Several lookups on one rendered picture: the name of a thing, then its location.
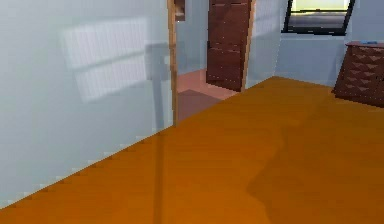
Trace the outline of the dark brown room door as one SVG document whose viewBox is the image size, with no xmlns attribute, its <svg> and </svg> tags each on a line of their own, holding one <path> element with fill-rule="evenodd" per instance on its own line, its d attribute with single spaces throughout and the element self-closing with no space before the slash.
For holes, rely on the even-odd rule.
<svg viewBox="0 0 384 224">
<path fill-rule="evenodd" d="M 251 0 L 210 0 L 206 82 L 240 92 Z"/>
</svg>

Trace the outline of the black framed window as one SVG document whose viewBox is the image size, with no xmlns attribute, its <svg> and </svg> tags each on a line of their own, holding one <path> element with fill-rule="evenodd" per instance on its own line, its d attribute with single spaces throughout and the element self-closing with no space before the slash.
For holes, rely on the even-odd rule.
<svg viewBox="0 0 384 224">
<path fill-rule="evenodd" d="M 282 33 L 345 36 L 356 0 L 287 0 Z"/>
</svg>

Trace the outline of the dark brown chest of drawers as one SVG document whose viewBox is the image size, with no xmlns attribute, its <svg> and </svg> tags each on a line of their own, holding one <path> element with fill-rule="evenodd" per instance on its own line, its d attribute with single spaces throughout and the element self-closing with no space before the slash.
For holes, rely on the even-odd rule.
<svg viewBox="0 0 384 224">
<path fill-rule="evenodd" d="M 384 108 L 384 43 L 352 41 L 346 47 L 335 97 Z"/>
</svg>

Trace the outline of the brown framed wall picture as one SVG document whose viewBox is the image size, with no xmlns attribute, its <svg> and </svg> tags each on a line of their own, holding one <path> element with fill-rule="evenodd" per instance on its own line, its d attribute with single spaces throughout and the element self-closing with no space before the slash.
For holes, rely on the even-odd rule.
<svg viewBox="0 0 384 224">
<path fill-rule="evenodd" d="M 175 19 L 177 21 L 185 20 L 185 0 L 174 0 L 175 4 Z"/>
</svg>

